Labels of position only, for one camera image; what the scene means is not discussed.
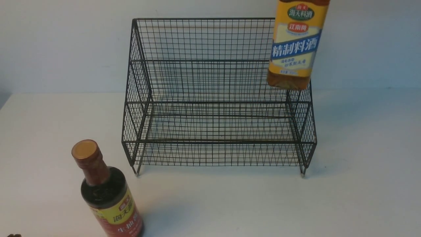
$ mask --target bottle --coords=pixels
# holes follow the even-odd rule
[[[280,0],[275,18],[267,83],[305,90],[330,0]]]
[[[98,144],[78,142],[72,156],[83,170],[82,197],[108,237],[141,237],[143,220],[139,215],[123,173],[107,167]]]

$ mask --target black wire mesh rack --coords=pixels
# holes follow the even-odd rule
[[[274,19],[134,19],[123,115],[133,171],[147,165],[298,166],[317,144],[311,85],[272,88]]]

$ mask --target bottle cap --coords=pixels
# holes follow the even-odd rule
[[[94,140],[82,140],[72,148],[72,156],[81,169],[94,167],[102,160],[102,153]]]

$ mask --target soy sauce bottle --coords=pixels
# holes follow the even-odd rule
[[[93,140],[78,142],[72,156],[83,170],[82,197],[91,208],[108,237],[141,237],[144,225],[124,174],[108,167],[98,144]]]

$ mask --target bottle label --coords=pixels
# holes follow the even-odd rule
[[[327,6],[279,1],[269,71],[310,76],[325,22]]]
[[[142,218],[129,188],[123,199],[107,209],[91,208],[109,237],[136,237],[142,229]]]

